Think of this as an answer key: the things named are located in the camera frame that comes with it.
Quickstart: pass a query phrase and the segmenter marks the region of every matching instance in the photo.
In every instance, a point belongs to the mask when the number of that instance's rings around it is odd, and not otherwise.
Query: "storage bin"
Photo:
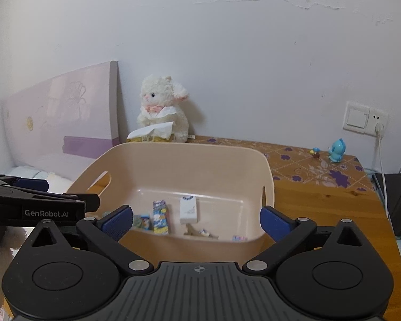
[[[272,173],[260,152],[208,144],[129,142],[113,147],[93,162],[73,183],[69,193],[99,192],[102,216],[123,204],[134,214],[153,213],[153,201],[165,199],[170,231],[166,236],[131,229],[120,243],[157,265],[159,261],[237,261],[257,255],[266,234],[260,210],[274,206]],[[205,228],[218,239],[183,235],[180,198],[197,198],[197,230]],[[245,242],[234,242],[234,235]]]

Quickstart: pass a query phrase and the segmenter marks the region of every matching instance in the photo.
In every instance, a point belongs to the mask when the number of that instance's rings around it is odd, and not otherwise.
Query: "yellow tissue package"
[[[159,123],[129,133],[126,142],[173,142],[173,122]]]

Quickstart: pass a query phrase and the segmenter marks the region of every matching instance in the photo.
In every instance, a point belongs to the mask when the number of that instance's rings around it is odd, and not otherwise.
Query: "wooden table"
[[[321,152],[321,159],[313,159],[306,148],[204,136],[188,142],[243,146],[264,153],[275,180],[275,208],[290,218],[308,217],[319,226],[335,226],[342,218],[355,221],[394,277],[384,316],[387,321],[401,321],[398,247],[384,208],[356,157],[345,155],[341,164],[331,164],[326,152]]]

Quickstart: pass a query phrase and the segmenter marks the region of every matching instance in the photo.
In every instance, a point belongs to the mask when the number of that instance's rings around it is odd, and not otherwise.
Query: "white power cord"
[[[389,214],[389,210],[388,210],[388,206],[387,206],[387,191],[386,191],[386,181],[385,181],[385,172],[383,171],[383,163],[382,163],[382,145],[381,145],[381,141],[383,138],[383,133],[384,133],[384,125],[382,123],[377,123],[376,124],[376,133],[377,133],[377,139],[379,140],[379,159],[380,159],[380,169],[382,171],[382,180],[383,180],[383,194],[384,194],[384,198],[385,198],[385,213],[386,213],[386,217],[389,220],[390,226],[392,228],[392,231],[394,231],[394,227],[392,225],[392,221],[390,220],[390,214]]]

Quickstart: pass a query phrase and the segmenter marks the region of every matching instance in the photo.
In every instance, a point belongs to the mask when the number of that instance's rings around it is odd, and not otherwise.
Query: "headboard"
[[[4,102],[7,142],[17,166],[75,180],[119,143],[117,62],[48,79]]]

